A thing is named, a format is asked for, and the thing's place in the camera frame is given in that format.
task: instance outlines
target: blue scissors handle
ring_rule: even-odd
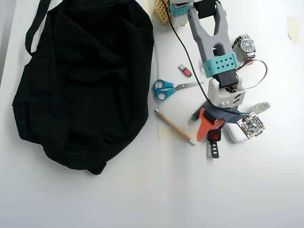
[[[155,91],[157,90],[161,90],[161,89],[170,89],[170,88],[173,88],[174,87],[174,84],[171,83],[171,82],[166,82],[164,80],[161,80],[161,79],[158,79],[154,82],[154,85],[153,85],[153,88]]]
[[[155,96],[158,100],[164,101],[169,96],[175,93],[175,89],[167,89],[167,90],[155,90]]]
[[[160,101],[166,100],[169,96],[175,93],[174,84],[171,82],[166,82],[161,79],[155,81],[153,88],[155,90],[156,98]]]

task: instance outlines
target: scissor blade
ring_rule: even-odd
[[[185,83],[185,84],[180,84],[177,87],[175,87],[175,90],[180,90],[180,89],[186,89],[192,86],[197,86],[198,83],[197,82],[191,82],[191,83]]]

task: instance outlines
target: scissors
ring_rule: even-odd
[[[180,89],[186,89],[186,88],[196,86],[196,85],[198,85],[197,82],[192,82],[192,83],[180,84],[180,85],[174,87],[173,83],[158,79],[154,82],[153,88],[155,91],[156,98],[160,101],[165,101],[169,96],[174,94],[176,91],[178,91]]]

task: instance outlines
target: black bag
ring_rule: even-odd
[[[32,55],[13,109],[21,139],[76,170],[100,174],[148,118],[149,16],[134,0],[40,0]],[[47,14],[36,52],[34,34]]]

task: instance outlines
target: red light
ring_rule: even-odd
[[[217,133],[217,132],[212,132],[212,133],[211,133],[211,138],[214,139],[214,140],[219,139],[219,133]]]

